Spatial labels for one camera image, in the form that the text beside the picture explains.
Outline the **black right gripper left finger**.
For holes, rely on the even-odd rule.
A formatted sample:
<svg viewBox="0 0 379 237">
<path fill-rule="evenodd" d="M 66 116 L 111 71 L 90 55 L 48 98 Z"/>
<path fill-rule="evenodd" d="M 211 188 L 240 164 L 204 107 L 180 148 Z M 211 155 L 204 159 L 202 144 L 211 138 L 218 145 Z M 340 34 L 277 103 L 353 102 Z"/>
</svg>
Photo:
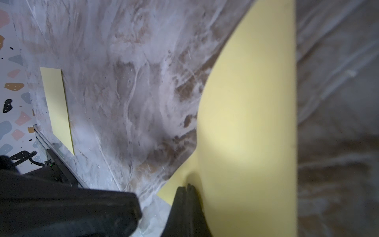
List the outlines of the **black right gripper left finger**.
<svg viewBox="0 0 379 237">
<path fill-rule="evenodd" d="M 185 237 L 186 231 L 186 189 L 179 187 L 176 191 L 167 223 L 161 234 L 162 237 Z"/>
</svg>

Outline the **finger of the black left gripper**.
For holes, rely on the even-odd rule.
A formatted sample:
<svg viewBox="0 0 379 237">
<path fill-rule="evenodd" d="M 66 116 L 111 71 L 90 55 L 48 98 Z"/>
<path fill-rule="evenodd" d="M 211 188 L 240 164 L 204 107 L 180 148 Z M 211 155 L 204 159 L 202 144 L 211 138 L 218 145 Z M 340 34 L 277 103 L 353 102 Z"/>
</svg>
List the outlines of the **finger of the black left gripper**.
<svg viewBox="0 0 379 237">
<path fill-rule="evenodd" d="M 1 171 L 2 237 L 129 237 L 141 218 L 134 193 L 74 188 Z"/>
</svg>

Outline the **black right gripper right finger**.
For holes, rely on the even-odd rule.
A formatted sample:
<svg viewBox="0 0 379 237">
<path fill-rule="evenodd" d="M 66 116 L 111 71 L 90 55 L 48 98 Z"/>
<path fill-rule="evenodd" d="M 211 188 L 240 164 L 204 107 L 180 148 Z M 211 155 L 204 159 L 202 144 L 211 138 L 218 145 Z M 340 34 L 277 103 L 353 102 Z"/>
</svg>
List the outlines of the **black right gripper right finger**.
<svg viewBox="0 0 379 237">
<path fill-rule="evenodd" d="M 186 236 L 211 237 L 196 188 L 188 184 L 186 193 Z"/>
</svg>

